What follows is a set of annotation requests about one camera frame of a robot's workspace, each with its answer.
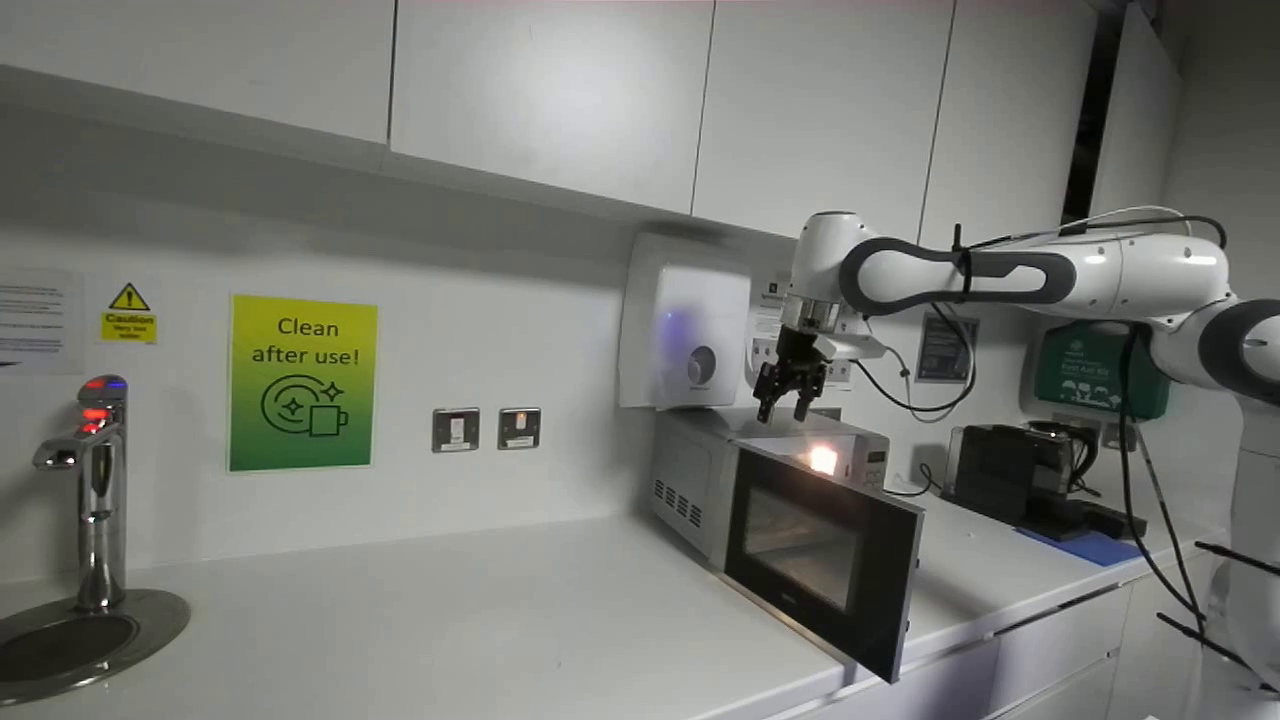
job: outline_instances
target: yellow warning label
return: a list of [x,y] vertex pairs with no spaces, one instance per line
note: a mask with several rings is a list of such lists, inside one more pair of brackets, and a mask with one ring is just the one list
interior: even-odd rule
[[113,297],[107,310],[153,310],[153,302],[143,298],[143,293],[136,293],[134,284],[124,284],[124,286]]
[[161,336],[158,314],[124,314],[124,310],[105,314],[105,345],[158,345],[158,336]]
[[136,284],[124,284],[100,324],[105,345],[158,345],[161,321]]

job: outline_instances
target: microwave window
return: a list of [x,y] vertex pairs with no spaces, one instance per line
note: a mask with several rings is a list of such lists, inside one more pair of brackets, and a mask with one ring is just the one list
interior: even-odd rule
[[746,557],[848,610],[859,536],[774,492],[751,486]]

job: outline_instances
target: boiling water tap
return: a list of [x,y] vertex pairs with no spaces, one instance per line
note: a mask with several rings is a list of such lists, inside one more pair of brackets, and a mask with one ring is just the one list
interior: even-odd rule
[[79,383],[79,429],[36,452],[42,473],[78,473],[78,570],[79,610],[107,610],[124,600],[124,375],[94,375]]

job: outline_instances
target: wall outlet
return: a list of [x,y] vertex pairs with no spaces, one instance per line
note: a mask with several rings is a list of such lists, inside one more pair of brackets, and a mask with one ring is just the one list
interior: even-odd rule
[[481,406],[433,413],[433,452],[478,452],[478,448],[481,448]]
[[498,415],[498,448],[521,452],[543,442],[543,413],[542,406],[504,406]]

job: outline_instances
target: upper cabinet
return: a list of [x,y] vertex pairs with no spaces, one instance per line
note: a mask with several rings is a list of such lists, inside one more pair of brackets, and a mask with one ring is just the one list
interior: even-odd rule
[[1087,0],[959,0],[923,241],[1057,229],[1096,10]]
[[1127,2],[1087,213],[1164,202],[1182,90],[1164,40]]
[[0,0],[0,66],[386,144],[394,0]]
[[820,208],[916,236],[952,0],[715,0],[692,213],[799,236]]
[[711,0],[400,0],[394,153],[690,213]]

